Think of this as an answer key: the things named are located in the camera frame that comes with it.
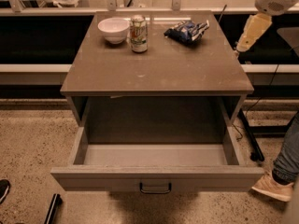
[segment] speckled floor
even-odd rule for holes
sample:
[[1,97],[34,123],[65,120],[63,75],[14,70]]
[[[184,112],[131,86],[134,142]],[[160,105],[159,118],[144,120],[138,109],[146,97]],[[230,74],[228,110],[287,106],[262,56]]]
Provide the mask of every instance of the speckled floor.
[[[248,101],[245,109],[254,104]],[[261,101],[248,113],[250,123],[287,123],[299,104]],[[270,169],[283,138],[259,138],[263,163],[251,161],[249,140],[239,120],[236,128],[249,166]],[[68,192],[50,175],[65,166],[77,124],[65,100],[0,100],[0,178],[11,190],[0,205],[3,224],[44,223],[54,193],[62,195],[57,224],[93,223],[280,223],[287,204],[252,190],[144,195],[141,193]]]

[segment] soda can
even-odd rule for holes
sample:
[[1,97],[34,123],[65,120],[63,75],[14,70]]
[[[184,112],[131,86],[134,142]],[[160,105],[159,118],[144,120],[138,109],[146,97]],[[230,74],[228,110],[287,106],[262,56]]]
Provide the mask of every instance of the soda can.
[[144,52],[148,49],[148,26],[142,15],[134,15],[130,20],[131,49]]

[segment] gray pants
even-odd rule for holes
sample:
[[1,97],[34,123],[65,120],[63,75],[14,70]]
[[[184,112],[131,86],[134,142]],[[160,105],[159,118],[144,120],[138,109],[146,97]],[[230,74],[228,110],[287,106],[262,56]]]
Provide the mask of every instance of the gray pants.
[[299,113],[287,131],[273,172],[283,180],[294,182],[299,174]]

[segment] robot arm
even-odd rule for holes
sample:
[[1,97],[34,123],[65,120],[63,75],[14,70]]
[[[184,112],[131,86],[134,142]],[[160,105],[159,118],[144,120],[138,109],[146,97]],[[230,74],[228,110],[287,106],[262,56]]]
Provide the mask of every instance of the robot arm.
[[272,24],[271,16],[284,14],[298,2],[299,0],[255,0],[255,6],[259,12],[254,16],[249,16],[244,33],[236,46],[237,53],[249,50],[267,31]]

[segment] brown tabletop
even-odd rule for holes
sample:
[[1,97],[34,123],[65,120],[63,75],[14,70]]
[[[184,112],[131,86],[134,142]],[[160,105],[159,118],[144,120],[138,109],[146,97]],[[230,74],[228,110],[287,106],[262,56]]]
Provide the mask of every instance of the brown tabletop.
[[[135,53],[127,39],[111,45],[98,22],[142,14],[148,21],[148,50]],[[182,20],[209,20],[200,41],[184,46],[164,36]],[[98,12],[61,90],[65,96],[242,95],[253,88],[210,11]]]

